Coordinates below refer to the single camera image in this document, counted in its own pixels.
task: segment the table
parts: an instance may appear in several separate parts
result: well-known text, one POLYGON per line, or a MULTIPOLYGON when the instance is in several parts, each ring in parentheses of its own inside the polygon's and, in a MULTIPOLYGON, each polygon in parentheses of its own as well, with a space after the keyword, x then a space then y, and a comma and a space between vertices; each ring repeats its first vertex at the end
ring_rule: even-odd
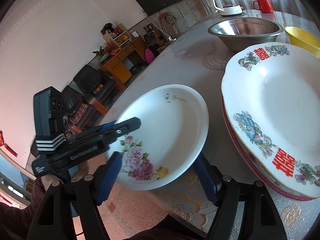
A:
POLYGON ((122 61, 127 57, 134 65, 144 62, 146 60, 144 57, 146 48, 147 45, 139 36, 135 38, 133 42, 123 47, 118 54, 108 59, 107 62, 101 66, 100 70, 103 72, 111 72, 124 84, 129 80, 132 74, 127 70, 122 61))
MULTIPOLYGON (((297 26, 320 38, 320 32, 313 22, 287 13, 257 12, 247 10, 244 17, 263 17, 282 26, 297 26)), ((209 15, 171 44, 122 94, 102 123, 116 120, 134 100, 156 87, 167 84, 192 87, 202 95, 209 110, 210 125, 203 148, 204 155, 223 175, 228 174, 238 182, 252 184, 258 177, 237 152, 222 115, 221 79, 226 63, 233 53, 219 38, 207 32, 211 25, 220 20, 222 19, 218 15, 209 15)), ((289 43, 285 33, 282 33, 277 41, 289 43)), ((281 215, 288 239, 303 239, 319 214, 320 198, 297 202, 279 195, 270 188, 268 190, 281 215)), ((182 222, 185 225, 202 235, 209 230, 217 208, 207 200, 192 168, 175 181, 152 192, 172 208, 176 217, 183 218, 182 222)), ((237 239, 242 211, 243 203, 240 203, 230 239, 237 239)))

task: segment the glass kettle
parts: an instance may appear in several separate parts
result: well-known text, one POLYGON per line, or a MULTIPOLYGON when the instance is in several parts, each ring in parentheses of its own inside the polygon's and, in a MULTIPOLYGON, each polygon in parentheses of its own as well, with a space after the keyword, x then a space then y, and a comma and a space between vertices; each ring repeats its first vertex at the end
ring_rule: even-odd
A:
POLYGON ((242 8, 236 0, 210 0, 212 9, 217 9, 221 15, 237 15, 241 14, 242 8))

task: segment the stainless steel bowl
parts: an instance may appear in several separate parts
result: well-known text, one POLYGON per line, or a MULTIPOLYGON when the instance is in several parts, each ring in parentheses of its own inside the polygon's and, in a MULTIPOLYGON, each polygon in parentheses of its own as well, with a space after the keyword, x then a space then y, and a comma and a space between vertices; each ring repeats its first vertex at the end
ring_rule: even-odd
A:
POLYGON ((208 29, 210 34, 218 36, 233 52, 242 51, 251 45, 276 41, 283 31, 283 27, 275 22, 254 17, 224 20, 208 29))

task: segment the black camera device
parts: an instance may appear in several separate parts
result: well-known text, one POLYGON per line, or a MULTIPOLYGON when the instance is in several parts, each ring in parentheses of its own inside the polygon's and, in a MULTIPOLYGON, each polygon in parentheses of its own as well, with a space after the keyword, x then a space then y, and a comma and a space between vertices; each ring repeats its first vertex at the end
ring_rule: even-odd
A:
POLYGON ((68 169, 109 150, 117 138, 137 130, 140 119, 133 117, 118 124, 92 127, 66 138, 64 130, 65 101, 63 94, 49 87, 34 95, 34 120, 38 157, 32 163, 36 177, 53 173, 64 182, 70 181, 68 169))

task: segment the red mug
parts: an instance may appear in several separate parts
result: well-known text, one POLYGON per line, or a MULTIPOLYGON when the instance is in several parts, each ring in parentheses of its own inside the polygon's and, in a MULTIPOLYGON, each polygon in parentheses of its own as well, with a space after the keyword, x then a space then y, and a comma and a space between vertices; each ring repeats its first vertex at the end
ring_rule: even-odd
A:
POLYGON ((256 10, 260 10, 263 13, 273 13, 274 12, 270 0, 256 0, 256 1, 253 1, 253 7, 256 10), (255 6, 254 6, 256 2, 258 3, 258 6, 259 6, 258 9, 256 9, 255 6))

